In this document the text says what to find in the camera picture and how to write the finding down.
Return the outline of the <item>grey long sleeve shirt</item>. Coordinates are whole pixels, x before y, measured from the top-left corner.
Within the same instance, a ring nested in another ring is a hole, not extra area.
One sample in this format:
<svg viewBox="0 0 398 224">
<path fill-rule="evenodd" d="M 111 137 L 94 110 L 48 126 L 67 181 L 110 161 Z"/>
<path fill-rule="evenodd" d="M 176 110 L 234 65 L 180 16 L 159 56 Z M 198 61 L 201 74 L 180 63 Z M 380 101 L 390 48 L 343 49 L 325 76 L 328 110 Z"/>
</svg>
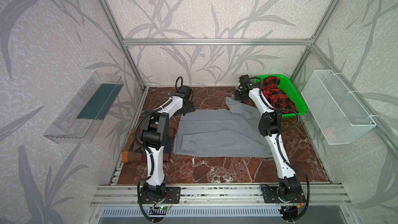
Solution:
<svg viewBox="0 0 398 224">
<path fill-rule="evenodd" d="M 257 108 L 226 97 L 227 109 L 196 110 L 182 116 L 174 141 L 176 155 L 271 158 L 258 130 Z"/>
</svg>

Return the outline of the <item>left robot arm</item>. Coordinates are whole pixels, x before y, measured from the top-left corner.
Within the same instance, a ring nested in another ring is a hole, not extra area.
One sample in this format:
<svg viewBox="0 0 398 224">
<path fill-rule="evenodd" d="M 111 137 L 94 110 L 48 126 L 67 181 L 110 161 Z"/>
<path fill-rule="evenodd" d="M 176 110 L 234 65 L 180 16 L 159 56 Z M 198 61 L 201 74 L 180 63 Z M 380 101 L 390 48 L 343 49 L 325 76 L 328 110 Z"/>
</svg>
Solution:
<svg viewBox="0 0 398 224">
<path fill-rule="evenodd" d="M 151 201 L 166 197 L 163 155 L 169 138 L 170 118 L 193 111 L 195 108 L 188 95 L 173 93 L 165 103 L 144 113 L 138 121 L 134 140 L 145 151 L 147 158 L 147 177 L 138 180 L 143 184 L 142 188 L 138 188 L 143 197 Z"/>
</svg>

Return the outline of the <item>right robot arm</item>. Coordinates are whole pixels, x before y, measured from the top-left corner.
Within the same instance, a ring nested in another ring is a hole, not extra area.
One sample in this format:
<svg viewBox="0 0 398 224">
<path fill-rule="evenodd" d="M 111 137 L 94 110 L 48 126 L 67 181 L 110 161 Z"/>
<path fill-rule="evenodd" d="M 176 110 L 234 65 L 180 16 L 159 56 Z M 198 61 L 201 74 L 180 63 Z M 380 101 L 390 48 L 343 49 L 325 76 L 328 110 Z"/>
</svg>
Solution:
<svg viewBox="0 0 398 224">
<path fill-rule="evenodd" d="M 238 86 L 235 99 L 251 99 L 261 114 L 258 129 L 268 143 L 276 164 L 279 183 L 276 190 L 277 198 L 286 203 L 296 200 L 302 194 L 302 186 L 297 178 L 297 170 L 290 164 L 283 145 L 282 111 L 272 107 L 257 83 Z"/>
</svg>

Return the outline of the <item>red black plaid shirt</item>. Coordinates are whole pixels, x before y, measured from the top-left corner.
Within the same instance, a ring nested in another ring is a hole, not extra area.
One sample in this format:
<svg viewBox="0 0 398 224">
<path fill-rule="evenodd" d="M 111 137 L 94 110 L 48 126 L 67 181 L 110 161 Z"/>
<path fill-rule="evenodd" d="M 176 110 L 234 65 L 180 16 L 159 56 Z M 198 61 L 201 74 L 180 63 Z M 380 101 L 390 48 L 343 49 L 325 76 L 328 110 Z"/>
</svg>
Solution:
<svg viewBox="0 0 398 224">
<path fill-rule="evenodd" d="M 280 78 L 268 76 L 263 79 L 262 93 L 273 108 L 297 111 L 295 103 L 288 95 L 279 89 Z"/>
</svg>

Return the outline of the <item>green plastic basket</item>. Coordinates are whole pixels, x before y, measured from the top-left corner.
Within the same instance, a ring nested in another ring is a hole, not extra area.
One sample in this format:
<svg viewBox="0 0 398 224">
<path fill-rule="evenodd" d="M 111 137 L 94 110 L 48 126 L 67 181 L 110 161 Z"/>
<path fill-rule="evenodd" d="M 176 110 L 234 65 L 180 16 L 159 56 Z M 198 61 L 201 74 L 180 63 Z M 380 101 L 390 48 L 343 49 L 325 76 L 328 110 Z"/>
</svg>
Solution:
<svg viewBox="0 0 398 224">
<path fill-rule="evenodd" d="M 261 75 L 258 76 L 258 78 L 261 78 L 262 81 L 263 79 L 267 78 L 268 76 L 276 76 L 280 78 L 280 84 L 279 84 L 279 89 L 282 89 L 288 97 L 295 103 L 296 105 L 296 113 L 299 116 L 302 116 L 307 113 L 307 105 L 305 104 L 304 100 L 298 93 L 298 91 L 295 89 L 293 83 L 290 81 L 288 77 L 285 75 L 281 74 L 274 74 L 274 75 Z M 283 118 L 294 118 L 295 114 L 293 112 L 288 111 L 288 109 L 284 109 L 283 111 Z"/>
</svg>

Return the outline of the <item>folded multicolour plaid shirt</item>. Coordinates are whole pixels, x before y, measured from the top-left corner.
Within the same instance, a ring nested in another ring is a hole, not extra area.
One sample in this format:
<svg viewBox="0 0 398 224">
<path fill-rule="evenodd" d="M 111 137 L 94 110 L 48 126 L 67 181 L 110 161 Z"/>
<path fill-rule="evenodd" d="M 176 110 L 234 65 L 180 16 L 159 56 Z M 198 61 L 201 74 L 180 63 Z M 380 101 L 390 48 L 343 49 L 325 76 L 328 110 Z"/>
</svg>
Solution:
<svg viewBox="0 0 398 224">
<path fill-rule="evenodd" d="M 163 162 L 168 162 L 171 153 L 172 153 L 172 145 L 174 140 L 174 128 L 169 128 L 169 138 L 166 141 L 164 150 L 163 150 Z M 147 163 L 146 153 L 142 150 L 137 144 L 134 142 L 134 129 L 131 129 L 129 133 L 129 137 L 127 143 L 121 153 L 121 162 L 123 163 L 135 163 L 135 162 L 143 162 Z"/>
</svg>

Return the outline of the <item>aluminium cage frame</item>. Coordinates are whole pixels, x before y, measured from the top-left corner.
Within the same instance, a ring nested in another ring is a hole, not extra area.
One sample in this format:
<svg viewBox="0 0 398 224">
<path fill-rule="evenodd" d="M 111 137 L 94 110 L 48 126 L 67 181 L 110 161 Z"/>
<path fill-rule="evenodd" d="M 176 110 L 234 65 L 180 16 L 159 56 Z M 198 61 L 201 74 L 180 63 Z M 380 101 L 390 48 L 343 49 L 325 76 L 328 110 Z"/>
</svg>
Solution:
<svg viewBox="0 0 398 224">
<path fill-rule="evenodd" d="M 332 0 L 326 9 L 320 23 L 318 24 L 315 33 L 311 38 L 255 38 L 255 39 L 236 39 L 236 38 L 151 38 L 151 39 L 124 39 L 119 31 L 115 18 L 113 17 L 110 7 L 106 0 L 98 0 L 103 13 L 105 14 L 108 23 L 116 35 L 117 43 L 121 47 L 122 52 L 130 62 L 130 66 L 136 74 L 139 74 L 136 65 L 134 64 L 127 48 L 126 44 L 131 43 L 134 45 L 144 46 L 305 46 L 305 52 L 301 56 L 299 63 L 297 64 L 292 78 L 295 79 L 298 75 L 299 70 L 303 67 L 310 53 L 316 55 L 319 62 L 327 69 L 332 70 L 335 75 L 343 82 L 348 89 L 353 90 L 354 86 L 349 80 L 341 73 L 341 70 L 336 67 L 334 62 L 328 59 L 325 53 L 318 47 L 317 41 L 328 22 L 331 20 L 334 13 L 336 13 L 338 6 L 343 0 Z"/>
</svg>

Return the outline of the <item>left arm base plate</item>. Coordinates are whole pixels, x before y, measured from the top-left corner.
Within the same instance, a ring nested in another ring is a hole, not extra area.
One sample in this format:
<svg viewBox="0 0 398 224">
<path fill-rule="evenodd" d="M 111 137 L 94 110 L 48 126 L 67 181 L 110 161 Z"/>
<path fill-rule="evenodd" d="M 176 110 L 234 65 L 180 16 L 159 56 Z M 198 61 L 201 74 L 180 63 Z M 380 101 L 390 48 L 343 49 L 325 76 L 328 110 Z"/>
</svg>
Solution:
<svg viewBox="0 0 398 224">
<path fill-rule="evenodd" d="M 155 204 L 162 202 L 166 204 L 178 204 L 181 196 L 180 187 L 166 186 L 160 190 L 140 189 L 140 202 L 141 204 Z"/>
</svg>

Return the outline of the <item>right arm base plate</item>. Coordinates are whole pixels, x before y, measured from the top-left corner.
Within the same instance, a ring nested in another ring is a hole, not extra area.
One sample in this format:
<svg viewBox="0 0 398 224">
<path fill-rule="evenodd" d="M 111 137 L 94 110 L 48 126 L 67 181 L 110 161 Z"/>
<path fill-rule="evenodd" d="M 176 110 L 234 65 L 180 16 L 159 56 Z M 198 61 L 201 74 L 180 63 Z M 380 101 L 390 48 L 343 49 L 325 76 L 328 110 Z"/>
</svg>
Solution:
<svg viewBox="0 0 398 224">
<path fill-rule="evenodd" d="M 286 193 L 280 186 L 261 185 L 264 203 L 273 204 L 303 204 L 306 203 L 305 193 L 300 189 L 291 194 Z"/>
</svg>

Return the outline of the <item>clear acrylic wall shelf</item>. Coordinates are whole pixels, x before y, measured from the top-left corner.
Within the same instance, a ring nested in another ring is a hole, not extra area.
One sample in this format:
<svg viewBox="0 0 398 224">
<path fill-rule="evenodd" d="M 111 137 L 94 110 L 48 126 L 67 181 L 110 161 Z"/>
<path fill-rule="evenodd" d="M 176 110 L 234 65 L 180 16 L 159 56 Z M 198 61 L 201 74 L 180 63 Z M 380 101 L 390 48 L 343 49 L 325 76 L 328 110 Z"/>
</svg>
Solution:
<svg viewBox="0 0 398 224">
<path fill-rule="evenodd" d="M 91 143 L 123 86 L 119 75 L 94 72 L 44 137 L 56 144 Z"/>
</svg>

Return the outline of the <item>aluminium front rail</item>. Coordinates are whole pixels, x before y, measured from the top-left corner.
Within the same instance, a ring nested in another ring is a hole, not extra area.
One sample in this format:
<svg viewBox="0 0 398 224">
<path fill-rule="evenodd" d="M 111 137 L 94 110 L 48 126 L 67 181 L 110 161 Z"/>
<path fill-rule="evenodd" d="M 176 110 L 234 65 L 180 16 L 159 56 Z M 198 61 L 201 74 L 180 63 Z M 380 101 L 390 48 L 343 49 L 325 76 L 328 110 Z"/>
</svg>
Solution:
<svg viewBox="0 0 398 224">
<path fill-rule="evenodd" d="M 180 184 L 174 206 L 260 206 L 265 205 L 260 184 Z M 310 184 L 310 206 L 352 205 L 339 184 Z M 138 206 L 135 185 L 99 186 L 91 207 Z"/>
</svg>

